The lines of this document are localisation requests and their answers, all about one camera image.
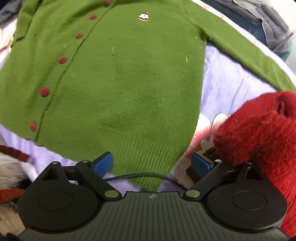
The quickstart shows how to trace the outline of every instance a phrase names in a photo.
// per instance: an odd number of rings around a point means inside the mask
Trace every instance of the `button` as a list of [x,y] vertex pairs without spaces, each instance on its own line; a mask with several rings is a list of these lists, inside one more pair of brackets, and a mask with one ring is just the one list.
[[49,89],[48,88],[45,88],[43,87],[40,91],[40,94],[42,97],[47,97],[49,95]]
[[30,124],[30,129],[31,129],[31,131],[35,131],[36,130],[36,122],[32,122]]
[[76,35],[76,38],[77,39],[79,39],[79,38],[81,38],[82,37],[82,33],[78,33],[77,35]]
[[67,61],[67,58],[66,57],[61,57],[60,59],[59,59],[59,63],[60,64],[63,64],[63,63],[65,63]]

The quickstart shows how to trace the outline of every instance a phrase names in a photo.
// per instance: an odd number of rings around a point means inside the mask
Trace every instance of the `green circular cap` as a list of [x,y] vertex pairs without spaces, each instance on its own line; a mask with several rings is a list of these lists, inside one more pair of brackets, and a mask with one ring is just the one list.
[[200,195],[200,192],[196,190],[189,190],[186,192],[186,195],[188,197],[198,197]]
[[105,196],[109,197],[109,198],[115,198],[119,196],[119,192],[115,191],[115,190],[109,190],[107,192],[105,192]]

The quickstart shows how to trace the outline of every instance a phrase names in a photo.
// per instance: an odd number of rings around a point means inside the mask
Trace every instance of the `santa embroidery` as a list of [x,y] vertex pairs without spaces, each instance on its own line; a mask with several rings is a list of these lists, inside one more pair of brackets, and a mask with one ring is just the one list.
[[139,16],[139,20],[141,21],[148,21],[149,16],[148,16],[148,12],[144,12]]

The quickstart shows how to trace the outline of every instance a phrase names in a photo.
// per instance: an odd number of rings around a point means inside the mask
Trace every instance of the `red fuzzy fabric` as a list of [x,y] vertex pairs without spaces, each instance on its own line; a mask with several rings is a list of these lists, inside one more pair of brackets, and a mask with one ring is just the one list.
[[281,229],[296,235],[296,93],[267,93],[246,102],[214,139],[223,160],[256,164],[281,191],[288,212]]

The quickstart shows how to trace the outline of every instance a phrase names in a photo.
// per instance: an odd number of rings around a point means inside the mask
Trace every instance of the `cardigan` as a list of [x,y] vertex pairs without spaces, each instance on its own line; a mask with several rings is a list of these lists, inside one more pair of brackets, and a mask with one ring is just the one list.
[[272,59],[190,0],[27,0],[0,72],[0,123],[75,161],[111,151],[116,175],[166,174],[195,131],[208,40],[294,90]]

